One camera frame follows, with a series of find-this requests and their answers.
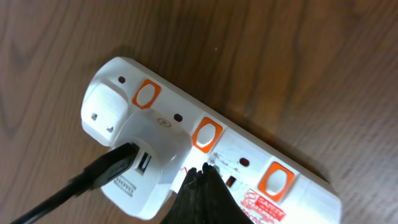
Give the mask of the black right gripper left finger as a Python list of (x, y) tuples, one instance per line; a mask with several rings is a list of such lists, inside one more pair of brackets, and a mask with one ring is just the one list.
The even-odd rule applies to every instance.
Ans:
[(161, 224), (203, 223), (202, 172), (192, 168), (183, 180), (177, 197)]

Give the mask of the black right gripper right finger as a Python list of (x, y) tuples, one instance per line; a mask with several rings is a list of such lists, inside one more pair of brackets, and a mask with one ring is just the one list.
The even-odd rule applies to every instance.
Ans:
[(208, 224), (252, 224), (240, 209), (218, 171), (208, 163), (203, 171), (203, 219)]

